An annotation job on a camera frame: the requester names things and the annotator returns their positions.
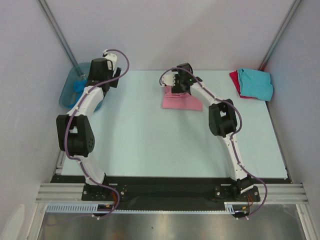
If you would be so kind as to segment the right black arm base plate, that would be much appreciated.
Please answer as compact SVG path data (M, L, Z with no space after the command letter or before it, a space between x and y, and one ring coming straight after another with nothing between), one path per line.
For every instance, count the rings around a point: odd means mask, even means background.
M259 202L261 197L256 186L240 193L233 185L218 185L214 187L213 199L216 202Z

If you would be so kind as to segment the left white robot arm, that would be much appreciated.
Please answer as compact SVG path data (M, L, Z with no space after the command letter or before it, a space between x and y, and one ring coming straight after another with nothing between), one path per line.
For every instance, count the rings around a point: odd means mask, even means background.
M104 184L105 173L93 157L95 136L90 117L103 101L110 88L116 88L121 69L116 67L117 56L113 53L91 61L87 80L79 99L65 115L58 115L56 127L59 147L66 156L78 163L85 182L95 185L93 194L100 200L110 196L111 188Z

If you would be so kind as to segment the pink t shirt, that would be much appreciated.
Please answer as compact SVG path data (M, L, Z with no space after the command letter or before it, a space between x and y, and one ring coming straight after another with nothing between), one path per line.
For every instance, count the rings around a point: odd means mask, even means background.
M203 104L199 99L186 92L172 93L171 86L164 87L162 107L173 110L203 111Z

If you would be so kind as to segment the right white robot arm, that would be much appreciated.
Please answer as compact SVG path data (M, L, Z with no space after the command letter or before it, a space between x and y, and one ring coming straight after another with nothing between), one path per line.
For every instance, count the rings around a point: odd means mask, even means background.
M230 188L231 196L242 201L248 196L249 190L254 186L252 177L246 172L237 142L237 117L231 99L222 99L214 95L203 83L201 78L193 74L189 63L180 64L172 70L171 80L163 79L166 86L171 86L175 94L186 93L196 97L208 109L208 127L216 136L227 153L230 168L230 178L233 186Z

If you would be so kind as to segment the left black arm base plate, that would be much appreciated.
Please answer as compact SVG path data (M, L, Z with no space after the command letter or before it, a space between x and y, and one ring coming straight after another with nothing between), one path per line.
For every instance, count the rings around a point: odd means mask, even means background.
M120 185L109 185L111 188L115 189L119 195L120 200L122 200L127 193L127 186L120 184ZM115 199L117 194L108 188L101 187L98 185L89 185L85 184L82 190L82 201L91 201L91 202L98 202L98 201L112 201Z

